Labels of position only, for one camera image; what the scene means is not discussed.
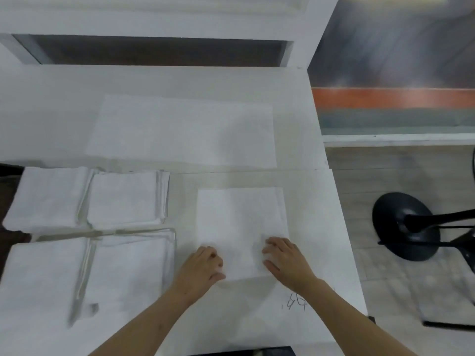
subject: forearm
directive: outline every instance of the forearm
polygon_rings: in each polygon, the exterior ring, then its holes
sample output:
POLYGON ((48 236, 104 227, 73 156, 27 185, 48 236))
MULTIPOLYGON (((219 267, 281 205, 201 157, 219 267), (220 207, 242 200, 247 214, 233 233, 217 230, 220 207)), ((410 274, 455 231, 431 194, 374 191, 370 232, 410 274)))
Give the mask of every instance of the forearm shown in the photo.
POLYGON ((316 279, 302 292, 345 356, 415 356, 403 344, 316 279))
POLYGON ((90 356, 153 356, 187 307, 179 295, 165 292, 90 356))

